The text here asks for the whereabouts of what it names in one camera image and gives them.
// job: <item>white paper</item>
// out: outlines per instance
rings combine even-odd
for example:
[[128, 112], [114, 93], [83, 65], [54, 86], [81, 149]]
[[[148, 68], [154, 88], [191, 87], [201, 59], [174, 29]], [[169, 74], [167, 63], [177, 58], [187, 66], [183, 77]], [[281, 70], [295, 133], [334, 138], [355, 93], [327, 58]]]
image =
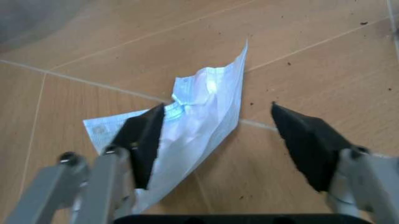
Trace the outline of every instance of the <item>white paper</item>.
[[[241, 54], [226, 67], [207, 67], [194, 76], [176, 78], [172, 94], [175, 102], [165, 107], [158, 157], [148, 190], [136, 190], [134, 214], [166, 196], [237, 126], [247, 49], [246, 43]], [[83, 122], [100, 153], [127, 118], [146, 111]]]

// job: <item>wooden-look floor tile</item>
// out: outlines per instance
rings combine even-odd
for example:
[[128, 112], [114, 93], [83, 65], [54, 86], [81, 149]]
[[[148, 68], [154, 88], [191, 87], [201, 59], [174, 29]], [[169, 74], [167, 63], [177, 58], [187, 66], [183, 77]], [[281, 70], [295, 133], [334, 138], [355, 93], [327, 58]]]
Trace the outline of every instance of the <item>wooden-look floor tile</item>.
[[175, 77], [225, 66], [249, 40], [250, 69], [387, 16], [386, 1], [254, 1], [56, 69], [170, 98]]
[[[58, 4], [60, 7], [67, 5], [54, 8], [56, 13], [38, 21], [35, 28], [0, 45], [3, 53], [0, 58], [50, 69], [248, 1], [96, 0], [83, 1], [83, 4], [72, 0]], [[71, 10], [71, 5], [79, 7]], [[26, 10], [29, 12], [29, 9], [24, 9], [19, 16], [26, 14]]]
[[271, 130], [239, 125], [196, 173], [215, 213], [329, 212]]
[[[158, 102], [126, 93], [48, 75], [44, 82], [25, 187], [40, 168], [54, 165], [63, 152], [74, 151], [85, 156], [90, 163], [93, 162], [97, 153], [86, 134], [82, 120], [150, 108], [157, 104]], [[186, 182], [189, 182], [186, 185], [196, 189], [195, 179], [190, 178]], [[187, 187], [183, 186], [181, 189], [185, 191]], [[181, 205], [173, 207], [170, 203], [167, 211], [179, 213], [180, 209], [186, 209], [186, 203], [192, 203], [195, 196], [202, 198], [200, 191], [189, 193], [190, 198], [181, 197], [186, 194], [175, 192], [174, 196], [168, 197], [167, 202]], [[206, 210], [205, 204], [200, 203], [195, 208], [200, 210], [201, 205]], [[65, 222], [66, 217], [65, 213], [61, 213], [56, 221]]]
[[356, 144], [397, 154], [399, 66], [390, 33], [384, 20], [248, 72], [242, 116], [273, 125], [277, 101], [324, 118]]
[[15, 207], [43, 74], [0, 63], [0, 222]]
[[143, 214], [209, 214], [195, 174], [186, 177], [171, 193]]

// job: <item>screw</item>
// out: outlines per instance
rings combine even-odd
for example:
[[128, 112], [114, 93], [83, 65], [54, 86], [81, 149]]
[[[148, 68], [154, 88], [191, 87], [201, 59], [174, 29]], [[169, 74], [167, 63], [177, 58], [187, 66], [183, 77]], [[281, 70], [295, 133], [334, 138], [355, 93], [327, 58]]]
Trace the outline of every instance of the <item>screw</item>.
[[108, 154], [116, 154], [119, 155], [119, 149], [117, 146], [107, 146], [104, 150], [104, 155], [108, 155]]
[[78, 163], [78, 155], [74, 152], [66, 152], [60, 155], [58, 162], [68, 166], [74, 166]]

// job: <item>tile floor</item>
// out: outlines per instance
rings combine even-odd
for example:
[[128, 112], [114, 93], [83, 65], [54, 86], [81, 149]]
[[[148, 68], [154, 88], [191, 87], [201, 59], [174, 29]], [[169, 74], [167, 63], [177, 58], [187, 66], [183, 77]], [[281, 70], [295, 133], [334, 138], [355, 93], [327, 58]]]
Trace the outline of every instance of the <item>tile floor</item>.
[[[59, 154], [94, 160], [83, 119], [169, 102], [175, 77], [224, 66], [246, 39], [238, 128], [146, 213], [329, 212], [270, 129], [273, 100], [324, 118], [356, 144], [399, 154], [399, 64], [386, 0], [26, 4], [0, 9], [9, 15], [0, 22], [2, 222]], [[66, 222], [58, 212], [54, 223]]]

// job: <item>tile grout line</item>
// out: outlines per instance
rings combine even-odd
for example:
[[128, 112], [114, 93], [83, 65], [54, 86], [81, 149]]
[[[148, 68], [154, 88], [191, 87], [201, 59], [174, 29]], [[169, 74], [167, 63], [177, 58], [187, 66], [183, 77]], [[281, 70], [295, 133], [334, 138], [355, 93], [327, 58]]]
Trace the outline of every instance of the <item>tile grout line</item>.
[[297, 53], [299, 53], [299, 52], [301, 52], [301, 51], [304, 51], [304, 50], [307, 50], [307, 49], [316, 47], [317, 45], [324, 44], [324, 43], [326, 43], [326, 42], [328, 42], [328, 41], [331, 41], [331, 40], [334, 40], [334, 39], [336, 39], [336, 38], [340, 38], [341, 36], [345, 36], [345, 35], [347, 35], [347, 34], [350, 34], [350, 33], [352, 33], [352, 32], [355, 32], [355, 31], [357, 31], [357, 30], [363, 29], [363, 28], [365, 28], [365, 27], [367, 27], [367, 26], [376, 24], [376, 23], [381, 22], [381, 21], [386, 20], [386, 19], [388, 19], [388, 17], [385, 17], [385, 18], [383, 18], [383, 19], [380, 19], [380, 20], [377, 20], [377, 21], [374, 21], [374, 22], [369, 22], [367, 25], [359, 26], [359, 27], [357, 27], [357, 28], [354, 28], [354, 29], [348, 30], [348, 31], [346, 31], [346, 32], [343, 32], [343, 33], [341, 33], [341, 34], [335, 35], [335, 36], [333, 36], [333, 37], [331, 37], [331, 38], [328, 38], [328, 39], [326, 39], [326, 40], [323, 40], [323, 41], [314, 43], [314, 44], [309, 45], [309, 46], [307, 46], [307, 47], [304, 47], [304, 48], [302, 48], [302, 49], [299, 49], [299, 50], [296, 50], [296, 51], [291, 52], [291, 53], [289, 53], [289, 54], [283, 55], [283, 56], [278, 57], [278, 58], [276, 58], [276, 59], [273, 59], [273, 60], [271, 60], [271, 61], [268, 61], [268, 62], [259, 64], [259, 65], [257, 65], [257, 66], [254, 66], [254, 67], [252, 67], [252, 68], [246, 70], [245, 72], [250, 72], [250, 71], [256, 70], [256, 69], [258, 69], [258, 68], [261, 68], [261, 67], [263, 67], [263, 66], [266, 66], [266, 65], [268, 65], [268, 64], [271, 64], [271, 63], [276, 62], [276, 61], [278, 61], [278, 60], [282, 60], [282, 59], [284, 59], [284, 58], [286, 58], [286, 57], [295, 55], [295, 54], [297, 54]]
[[257, 0], [250, 0], [250, 1], [248, 1], [248, 2], [244, 2], [244, 3], [242, 3], [242, 4], [238, 4], [238, 5], [233, 6], [233, 7], [230, 7], [230, 8], [225, 8], [225, 9], [222, 9], [222, 10], [219, 10], [219, 11], [216, 11], [216, 12], [213, 12], [213, 13], [210, 13], [210, 14], [207, 14], [207, 15], [205, 15], [205, 16], [202, 16], [202, 17], [199, 17], [199, 18], [196, 18], [196, 19], [193, 19], [193, 20], [189, 20], [189, 21], [180, 23], [180, 24], [175, 25], [175, 26], [173, 26], [173, 27], [169, 27], [169, 28], [166, 28], [166, 29], [162, 29], [162, 30], [159, 30], [159, 31], [150, 33], [150, 34], [146, 34], [146, 35], [144, 35], [144, 36], [141, 36], [141, 37], [138, 37], [138, 38], [136, 38], [136, 39], [133, 39], [133, 40], [130, 40], [130, 41], [127, 41], [127, 42], [118, 44], [118, 45], [116, 45], [116, 46], [113, 46], [113, 47], [110, 47], [110, 48], [107, 48], [107, 49], [103, 49], [103, 50], [99, 50], [99, 51], [96, 51], [96, 52], [94, 52], [94, 53], [88, 54], [88, 55], [86, 55], [86, 56], [82, 56], [82, 57], [80, 57], [80, 58], [74, 59], [74, 60], [72, 60], [72, 61], [65, 62], [64, 64], [57, 65], [57, 66], [55, 66], [55, 67], [53, 67], [53, 68], [50, 68], [49, 70], [56, 70], [56, 69], [58, 69], [58, 68], [61, 68], [61, 67], [66, 66], [66, 65], [68, 65], [68, 64], [75, 63], [75, 62], [84, 60], [84, 59], [86, 59], [86, 58], [89, 58], [89, 57], [92, 57], [92, 56], [95, 56], [95, 55], [99, 55], [99, 54], [101, 54], [101, 53], [104, 53], [104, 52], [107, 52], [107, 51], [110, 51], [110, 50], [113, 50], [113, 49], [122, 47], [122, 46], [124, 46], [124, 45], [130, 44], [130, 43], [133, 43], [133, 42], [136, 42], [136, 41], [140, 41], [140, 40], [142, 40], [142, 39], [144, 39], [144, 38], [151, 37], [151, 36], [155, 36], [155, 35], [158, 35], [158, 34], [161, 34], [161, 33], [165, 33], [165, 32], [168, 32], [168, 31], [177, 29], [177, 28], [179, 28], [179, 27], [182, 27], [182, 26], [184, 26], [184, 25], [187, 25], [187, 24], [190, 24], [190, 23], [194, 23], [194, 22], [196, 22], [196, 21], [200, 21], [200, 20], [205, 19], [205, 18], [208, 18], [208, 17], [212, 17], [212, 16], [215, 16], [215, 15], [224, 13], [224, 12], [228, 12], [228, 11], [230, 11], [230, 10], [234, 10], [234, 9], [243, 7], [243, 6], [245, 6], [245, 5], [247, 5], [247, 4], [250, 4], [250, 3], [254, 2], [254, 1], [257, 1]]
[[239, 122], [242, 124], [246, 124], [246, 125], [250, 125], [250, 126], [255, 126], [255, 127], [259, 127], [262, 129], [266, 129], [266, 130], [270, 130], [273, 132], [277, 132], [277, 128], [274, 126], [270, 126], [264, 123], [260, 123], [260, 122], [256, 122], [253, 120], [248, 120], [248, 119], [239, 119]]
[[24, 65], [24, 64], [20, 64], [20, 63], [10, 62], [10, 61], [6, 61], [6, 60], [0, 60], [0, 62], [11, 64], [11, 65], [15, 65], [15, 66], [19, 66], [19, 67], [23, 67], [23, 68], [26, 68], [26, 69], [31, 69], [31, 70], [38, 71], [38, 72], [43, 72], [43, 73], [46, 73], [46, 74], [49, 74], [49, 75], [53, 75], [53, 76], [56, 76], [56, 77], [70, 79], [70, 80], [73, 80], [73, 81], [76, 81], [76, 82], [85, 83], [85, 84], [88, 84], [88, 85], [94, 85], [94, 86], [97, 86], [97, 87], [100, 87], [100, 88], [104, 88], [104, 89], [109, 89], [109, 90], [113, 90], [113, 91], [127, 93], [129, 95], [142, 97], [144, 99], [154, 100], [154, 101], [163, 102], [163, 103], [169, 103], [170, 102], [170, 100], [149, 96], [149, 95], [144, 94], [144, 93], [139, 93], [139, 92], [134, 92], [134, 91], [129, 91], [129, 90], [123, 90], [123, 89], [120, 89], [120, 88], [117, 88], [117, 87], [113, 87], [113, 86], [110, 86], [110, 85], [105, 85], [105, 84], [101, 84], [101, 83], [87, 81], [87, 80], [84, 80], [84, 79], [81, 79], [81, 78], [76, 78], [76, 77], [63, 75], [61, 73], [57, 73], [57, 72], [49, 71], [49, 70], [43, 70], [43, 69], [35, 68], [35, 67], [29, 66], [29, 65]]
[[25, 159], [25, 164], [24, 164], [24, 168], [23, 168], [23, 173], [22, 173], [22, 180], [21, 180], [21, 187], [20, 187], [20, 192], [19, 192], [19, 198], [22, 195], [23, 192], [23, 186], [25, 184], [25, 180], [26, 180], [26, 174], [28, 172], [28, 164], [29, 164], [29, 158], [30, 158], [30, 153], [32, 151], [32, 143], [33, 143], [33, 138], [35, 136], [35, 129], [36, 129], [36, 123], [37, 123], [37, 117], [39, 114], [39, 107], [40, 107], [40, 102], [42, 100], [42, 94], [43, 94], [43, 89], [44, 89], [44, 81], [46, 79], [46, 73], [44, 73], [43, 75], [43, 80], [42, 80], [42, 87], [40, 89], [39, 92], [39, 98], [37, 99], [37, 106], [36, 106], [36, 112], [35, 112], [35, 118], [33, 120], [33, 125], [32, 125], [32, 132], [30, 133], [30, 139], [29, 139], [29, 145], [28, 145], [28, 153], [26, 155], [26, 159]]
[[[246, 2], [246, 3], [243, 3], [243, 4], [238, 5], [238, 6], [236, 6], [236, 7], [239, 7], [239, 6], [242, 6], [242, 5], [246, 5], [246, 4], [249, 4], [249, 3], [254, 2], [254, 1], [256, 1], [256, 0], [252, 0], [252, 1], [249, 1], [249, 2]], [[385, 20], [385, 19], [387, 19], [387, 18], [389, 18], [389, 16], [387, 16], [387, 17], [385, 17], [385, 18], [383, 18], [383, 19], [380, 19], [380, 20], [378, 20], [378, 21], [371, 22], [371, 23], [369, 23], [369, 24], [367, 24], [367, 25], [365, 25], [365, 26], [360, 26], [360, 27], [357, 27], [357, 28], [355, 28], [355, 29], [352, 29], [352, 30], [349, 30], [349, 31], [347, 31], [347, 32], [344, 32], [344, 33], [342, 33], [342, 34], [333, 36], [333, 37], [328, 38], [328, 39], [326, 39], [326, 40], [323, 40], [323, 41], [321, 41], [321, 42], [317, 42], [317, 43], [312, 44], [312, 45], [310, 45], [310, 46], [307, 46], [307, 47], [305, 47], [305, 48], [296, 50], [296, 51], [294, 51], [294, 52], [292, 52], [292, 53], [290, 53], [290, 54], [281, 56], [281, 57], [279, 57], [279, 58], [277, 58], [277, 59], [268, 61], [268, 62], [266, 62], [266, 63], [260, 64], [260, 65], [257, 65], [257, 66], [254, 66], [254, 67], [252, 67], [252, 68], [246, 70], [245, 72], [250, 72], [250, 71], [256, 70], [256, 69], [261, 68], [261, 67], [263, 67], [263, 66], [266, 66], [266, 65], [268, 65], [268, 64], [270, 64], [270, 63], [276, 62], [276, 61], [278, 61], [278, 60], [282, 60], [282, 59], [284, 59], [284, 58], [286, 58], [286, 57], [289, 57], [289, 56], [291, 56], [291, 55], [297, 54], [297, 53], [299, 53], [299, 52], [301, 52], [301, 51], [304, 51], [304, 50], [313, 48], [313, 47], [315, 47], [315, 46], [317, 46], [317, 45], [319, 45], [319, 44], [323, 44], [323, 43], [326, 43], [326, 42], [331, 41], [331, 40], [333, 40], [333, 39], [336, 39], [336, 38], [339, 38], [339, 37], [341, 37], [341, 36], [347, 35], [347, 34], [349, 34], [349, 33], [351, 33], [351, 32], [355, 32], [355, 31], [360, 30], [360, 29], [362, 29], [362, 28], [364, 28], [364, 27], [367, 27], [367, 26], [370, 26], [370, 25], [372, 25], [372, 24], [375, 24], [375, 23], [378, 23], [378, 22], [380, 22], [380, 21], [383, 21], [383, 20]], [[84, 80], [84, 79], [81, 79], [81, 78], [71, 77], [71, 76], [64, 75], [64, 74], [61, 74], [61, 73], [57, 73], [57, 72], [54, 72], [54, 71], [43, 70], [43, 69], [35, 68], [35, 67], [29, 66], [29, 65], [24, 65], [24, 64], [21, 64], [21, 63], [11, 62], [11, 61], [7, 61], [7, 60], [0, 60], [0, 62], [12, 64], [12, 65], [19, 66], [19, 67], [24, 67], [24, 68], [31, 69], [31, 70], [35, 70], [35, 71], [39, 71], [39, 72], [44, 72], [44, 73], [47, 73], [47, 74], [49, 74], [49, 75], [54, 75], [54, 76], [57, 76], [57, 77], [62, 77], [62, 78], [70, 79], [70, 80], [77, 81], [77, 82], [83, 82], [83, 83], [85, 83], [85, 84], [94, 85], [94, 86], [97, 86], [97, 87], [100, 87], [100, 88], [105, 88], [105, 89], [109, 89], [109, 90], [114, 90], [114, 91], [123, 92], [123, 93], [126, 93], [126, 94], [130, 94], [130, 95], [133, 95], [133, 96], [142, 97], [142, 98], [149, 99], [149, 100], [154, 100], [154, 101], [163, 102], [163, 103], [169, 103], [169, 102], [170, 102], [169, 100], [162, 99], [162, 98], [158, 98], [158, 97], [154, 97], [154, 96], [149, 96], [149, 95], [144, 94], [144, 93], [139, 93], [139, 92], [134, 92], [134, 91], [123, 90], [123, 89], [120, 89], [120, 88], [117, 88], [117, 87], [113, 87], [113, 86], [109, 86], [109, 85], [105, 85], [105, 84], [100, 84], [100, 83], [96, 83], [96, 82], [92, 82], [92, 81], [87, 81], [87, 80]], [[263, 128], [263, 129], [268, 129], [268, 130], [271, 130], [271, 131], [277, 131], [277, 129], [276, 129], [275, 127], [273, 127], [273, 126], [270, 126], [270, 125], [267, 125], [267, 124], [264, 124], [264, 123], [260, 123], [260, 122], [256, 122], [256, 121], [252, 121], [252, 120], [248, 120], [248, 119], [239, 119], [239, 122], [242, 123], [242, 124], [247, 124], [247, 125], [251, 125], [251, 126], [256, 126], [256, 127]]]
[[398, 38], [398, 28], [396, 28], [396, 22], [395, 22], [395, 16], [393, 14], [392, 10], [392, 1], [391, 0], [386, 0], [386, 4], [388, 6], [388, 14], [389, 14], [389, 20], [391, 21], [391, 29], [393, 32], [393, 39], [395, 42], [395, 48], [396, 48], [396, 57], [399, 60], [399, 38]]
[[209, 214], [213, 214], [213, 213], [214, 213], [214, 209], [213, 209], [213, 207], [212, 207], [212, 205], [211, 205], [211, 203], [210, 203], [208, 197], [206, 197], [206, 195], [205, 195], [205, 190], [204, 190], [204, 188], [202, 187], [202, 184], [201, 184], [201, 182], [200, 182], [200, 178], [198, 177], [198, 175], [197, 175], [197, 173], [195, 172], [195, 170], [192, 172], [192, 174], [194, 175], [195, 181], [196, 181], [197, 184], [198, 184], [199, 191], [200, 191], [200, 193], [201, 193], [202, 198], [204, 199], [205, 205], [207, 206], [208, 213], [209, 213]]
[[[76, 82], [82, 82], [82, 83], [85, 83], [85, 84], [88, 84], [88, 85], [94, 85], [94, 86], [97, 86], [97, 87], [100, 87], [100, 88], [105, 88], [105, 89], [109, 89], [109, 90], [113, 90], [113, 91], [118, 91], [118, 92], [126, 93], [126, 94], [137, 96], [137, 97], [142, 97], [142, 98], [149, 99], [149, 100], [154, 100], [154, 101], [157, 101], [157, 102], [162, 102], [162, 103], [166, 103], [166, 104], [170, 103], [169, 100], [161, 99], [161, 98], [153, 97], [153, 96], [148, 96], [148, 95], [146, 95], [144, 93], [138, 93], [138, 92], [133, 92], [133, 91], [128, 91], [128, 90], [123, 90], [123, 89], [119, 89], [119, 88], [116, 88], [116, 87], [113, 87], [113, 86], [100, 84], [100, 83], [96, 83], [96, 82], [91, 82], [91, 81], [87, 81], [87, 80], [80, 79], [80, 78], [70, 77], [70, 76], [59, 74], [59, 73], [53, 72], [53, 71], [47, 71], [47, 70], [35, 68], [35, 67], [29, 66], [29, 65], [24, 65], [24, 64], [20, 64], [20, 63], [16, 63], [16, 62], [10, 62], [10, 61], [6, 61], [6, 60], [0, 60], [0, 62], [11, 64], [11, 65], [18, 66], [18, 67], [23, 67], [23, 68], [26, 68], [26, 69], [31, 69], [31, 70], [42, 72], [42, 73], [49, 74], [49, 75], [54, 75], [56, 77], [70, 79], [70, 80], [73, 80], [73, 81], [76, 81]], [[276, 129], [273, 126], [269, 126], [267, 124], [263, 124], [263, 123], [252, 121], [252, 120], [239, 119], [239, 122], [243, 123], [243, 124], [246, 124], [246, 125], [251, 125], [251, 126], [256, 126], [256, 127], [263, 128], [263, 129], [269, 129], [269, 130], [272, 130], [272, 131], [276, 131]]]

